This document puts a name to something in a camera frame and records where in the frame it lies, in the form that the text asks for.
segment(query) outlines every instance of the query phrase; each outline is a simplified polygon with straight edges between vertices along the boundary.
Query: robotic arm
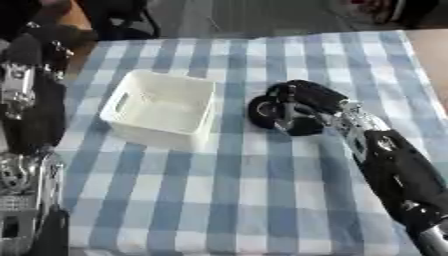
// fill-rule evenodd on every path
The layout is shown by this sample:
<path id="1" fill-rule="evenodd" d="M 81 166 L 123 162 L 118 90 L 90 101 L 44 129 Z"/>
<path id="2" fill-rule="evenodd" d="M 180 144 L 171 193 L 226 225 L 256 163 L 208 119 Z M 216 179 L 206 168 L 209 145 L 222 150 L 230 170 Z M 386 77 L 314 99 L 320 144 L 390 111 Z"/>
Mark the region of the robotic arm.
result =
<path id="1" fill-rule="evenodd" d="M 0 53 L 0 255 L 68 255 L 68 213 L 60 208 L 64 163 L 54 152 L 65 132 L 70 49 L 95 37 L 56 21 L 70 1 L 37 13 Z"/>
<path id="2" fill-rule="evenodd" d="M 448 190 L 434 166 L 397 131 L 361 104 L 322 85 L 293 80 L 254 98 L 255 125 L 291 135 L 337 130 L 389 215 L 425 256 L 448 255 Z"/>

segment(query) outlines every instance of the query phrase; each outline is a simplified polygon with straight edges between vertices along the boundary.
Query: blue checkered tablecloth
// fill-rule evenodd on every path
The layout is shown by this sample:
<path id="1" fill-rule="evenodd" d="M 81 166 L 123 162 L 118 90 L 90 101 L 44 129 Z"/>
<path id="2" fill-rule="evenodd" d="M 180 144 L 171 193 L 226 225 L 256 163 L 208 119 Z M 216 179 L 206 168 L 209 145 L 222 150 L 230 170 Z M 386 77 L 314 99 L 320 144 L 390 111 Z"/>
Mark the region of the blue checkered tablecloth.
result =
<path id="1" fill-rule="evenodd" d="M 99 119 L 136 68 L 218 83 L 204 150 L 126 143 Z M 289 79 L 362 101 L 448 177 L 446 116 L 401 31 L 101 42 L 68 89 L 70 127 L 58 147 L 74 251 L 418 255 L 335 132 L 288 138 L 247 121 L 248 101 Z"/>

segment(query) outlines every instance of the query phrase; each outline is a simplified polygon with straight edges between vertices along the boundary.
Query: black toy wheel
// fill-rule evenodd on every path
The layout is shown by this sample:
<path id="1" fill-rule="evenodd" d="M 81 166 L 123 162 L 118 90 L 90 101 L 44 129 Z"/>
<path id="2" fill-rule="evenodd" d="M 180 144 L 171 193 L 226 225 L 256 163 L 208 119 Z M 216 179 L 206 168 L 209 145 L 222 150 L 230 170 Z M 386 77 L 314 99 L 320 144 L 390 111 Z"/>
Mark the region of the black toy wheel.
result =
<path id="1" fill-rule="evenodd" d="M 247 108 L 247 114 L 254 125 L 273 129 L 275 120 L 284 118 L 285 108 L 283 104 L 276 103 L 275 97 L 263 95 L 252 99 Z"/>

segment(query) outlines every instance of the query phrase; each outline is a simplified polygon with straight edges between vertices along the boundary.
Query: white plastic basket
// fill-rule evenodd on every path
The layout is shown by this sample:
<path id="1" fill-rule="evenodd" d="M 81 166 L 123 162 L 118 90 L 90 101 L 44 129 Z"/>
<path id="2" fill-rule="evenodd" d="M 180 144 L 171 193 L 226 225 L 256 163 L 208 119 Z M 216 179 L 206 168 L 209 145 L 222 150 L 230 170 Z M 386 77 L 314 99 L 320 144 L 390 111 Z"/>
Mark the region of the white plastic basket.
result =
<path id="1" fill-rule="evenodd" d="M 148 70 L 129 72 L 100 118 L 126 141 L 183 151 L 200 150 L 213 123 L 215 83 Z"/>

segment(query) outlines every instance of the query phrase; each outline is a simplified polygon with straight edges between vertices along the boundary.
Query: floor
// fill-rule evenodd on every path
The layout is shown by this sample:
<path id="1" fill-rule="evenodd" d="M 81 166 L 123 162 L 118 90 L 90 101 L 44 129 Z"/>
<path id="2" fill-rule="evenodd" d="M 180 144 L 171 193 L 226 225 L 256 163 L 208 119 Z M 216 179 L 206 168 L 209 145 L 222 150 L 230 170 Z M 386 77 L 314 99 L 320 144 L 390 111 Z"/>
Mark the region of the floor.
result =
<path id="1" fill-rule="evenodd" d="M 256 38 L 357 30 L 387 30 L 354 16 L 346 0 L 153 0 L 162 36 Z"/>

